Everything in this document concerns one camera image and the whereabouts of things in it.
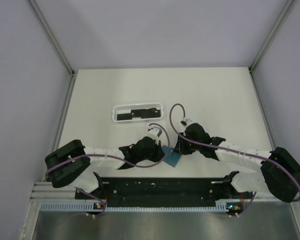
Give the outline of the blue leather card holder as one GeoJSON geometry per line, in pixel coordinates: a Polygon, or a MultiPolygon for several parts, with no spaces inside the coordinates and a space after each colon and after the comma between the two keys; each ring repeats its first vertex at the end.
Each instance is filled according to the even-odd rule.
{"type": "Polygon", "coordinates": [[[175,149],[173,147],[168,148],[167,145],[162,146],[162,151],[164,153],[168,152],[168,155],[163,160],[164,163],[168,164],[169,166],[175,168],[178,164],[178,162],[181,159],[181,155],[176,153],[174,151],[175,149]]]}

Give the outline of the white plastic basket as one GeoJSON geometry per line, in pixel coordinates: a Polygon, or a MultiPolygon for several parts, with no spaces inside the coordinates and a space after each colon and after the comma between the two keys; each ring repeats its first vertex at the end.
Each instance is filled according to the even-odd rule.
{"type": "Polygon", "coordinates": [[[112,108],[112,120],[118,124],[149,122],[163,116],[164,106],[160,102],[121,104],[112,108]]]}

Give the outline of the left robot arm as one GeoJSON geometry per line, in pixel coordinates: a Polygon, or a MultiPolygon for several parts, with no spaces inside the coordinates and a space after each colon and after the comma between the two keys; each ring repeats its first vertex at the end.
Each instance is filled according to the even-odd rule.
{"type": "Polygon", "coordinates": [[[96,199],[104,191],[99,169],[142,168],[140,162],[150,161],[156,165],[164,156],[161,142],[148,136],[115,149],[92,148],[75,139],[45,157],[45,175],[54,188],[79,188],[96,199]]]}

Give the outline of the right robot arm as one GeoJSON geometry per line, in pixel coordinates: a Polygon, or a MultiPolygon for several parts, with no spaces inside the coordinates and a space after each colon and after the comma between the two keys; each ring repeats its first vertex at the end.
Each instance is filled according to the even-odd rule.
{"type": "Polygon", "coordinates": [[[259,150],[241,147],[222,137],[211,137],[198,123],[182,120],[184,132],[178,133],[175,152],[200,153],[207,159],[231,163],[242,169],[223,185],[223,192],[235,198],[243,192],[270,193],[285,203],[300,200],[300,164],[282,147],[259,150]]]}

